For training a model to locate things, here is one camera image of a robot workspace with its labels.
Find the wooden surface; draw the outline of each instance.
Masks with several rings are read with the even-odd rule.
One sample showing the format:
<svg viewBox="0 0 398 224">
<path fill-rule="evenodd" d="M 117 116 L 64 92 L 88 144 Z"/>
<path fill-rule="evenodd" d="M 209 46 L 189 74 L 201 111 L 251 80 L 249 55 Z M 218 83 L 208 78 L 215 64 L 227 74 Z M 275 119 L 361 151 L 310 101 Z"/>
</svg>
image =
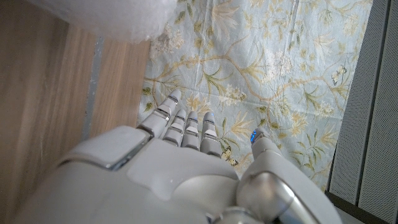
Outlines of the wooden surface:
<svg viewBox="0 0 398 224">
<path fill-rule="evenodd" d="M 120 125 L 135 126 L 150 42 L 105 40 L 91 136 Z"/>
<path fill-rule="evenodd" d="M 0 1 L 0 223 L 81 139 L 97 37 L 23 1 Z M 135 125 L 149 43 L 106 40 L 91 135 Z"/>
</svg>

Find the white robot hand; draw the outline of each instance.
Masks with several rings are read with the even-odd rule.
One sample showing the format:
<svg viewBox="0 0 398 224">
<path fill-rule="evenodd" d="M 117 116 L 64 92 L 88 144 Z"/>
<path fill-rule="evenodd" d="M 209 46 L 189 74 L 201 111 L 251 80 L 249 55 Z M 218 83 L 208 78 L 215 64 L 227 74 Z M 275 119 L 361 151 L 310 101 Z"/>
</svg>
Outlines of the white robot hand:
<svg viewBox="0 0 398 224">
<path fill-rule="evenodd" d="M 173 91 L 137 128 L 118 127 L 68 153 L 14 223 L 341 223 L 325 195 L 263 129 L 238 178 L 221 159 L 213 113 L 178 111 Z"/>
</svg>

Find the gray panel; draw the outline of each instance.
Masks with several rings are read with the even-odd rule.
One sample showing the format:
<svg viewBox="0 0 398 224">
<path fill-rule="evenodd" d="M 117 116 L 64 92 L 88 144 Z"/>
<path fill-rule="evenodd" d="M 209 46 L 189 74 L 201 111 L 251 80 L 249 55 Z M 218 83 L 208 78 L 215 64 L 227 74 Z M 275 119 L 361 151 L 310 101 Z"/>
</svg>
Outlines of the gray panel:
<svg viewBox="0 0 398 224">
<path fill-rule="evenodd" d="M 360 208 L 389 223 L 398 209 L 397 36 L 398 2 L 392 1 L 359 196 Z"/>
<path fill-rule="evenodd" d="M 355 204 L 363 164 L 388 1 L 374 1 L 336 146 L 329 192 Z"/>
</svg>

